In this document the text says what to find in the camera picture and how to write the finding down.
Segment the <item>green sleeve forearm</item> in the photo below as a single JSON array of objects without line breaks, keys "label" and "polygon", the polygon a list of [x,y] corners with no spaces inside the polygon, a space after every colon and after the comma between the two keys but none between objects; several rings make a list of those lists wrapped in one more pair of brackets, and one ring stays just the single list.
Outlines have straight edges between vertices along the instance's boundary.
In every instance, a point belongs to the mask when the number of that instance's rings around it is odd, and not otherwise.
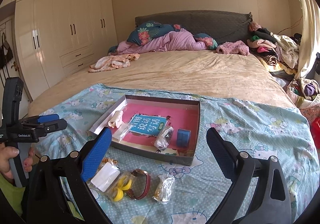
[{"label": "green sleeve forearm", "polygon": [[12,206],[14,211],[18,214],[18,216],[22,215],[22,200],[25,191],[25,187],[19,188],[13,186],[8,180],[1,175],[0,186],[3,194],[8,200],[9,204]]}]

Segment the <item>left hand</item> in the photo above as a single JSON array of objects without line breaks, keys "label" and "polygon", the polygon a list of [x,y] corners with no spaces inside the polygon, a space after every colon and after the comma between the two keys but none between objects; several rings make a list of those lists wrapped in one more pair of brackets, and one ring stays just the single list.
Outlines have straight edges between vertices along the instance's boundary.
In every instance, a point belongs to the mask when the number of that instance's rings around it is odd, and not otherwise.
[{"label": "left hand", "polygon": [[[9,159],[15,158],[19,155],[19,150],[15,147],[5,146],[1,143],[0,149],[0,172],[3,177],[10,183],[14,182],[14,177],[10,169]],[[24,171],[29,173],[33,168],[33,157],[35,155],[34,149],[29,149],[29,156],[24,160]]]}]

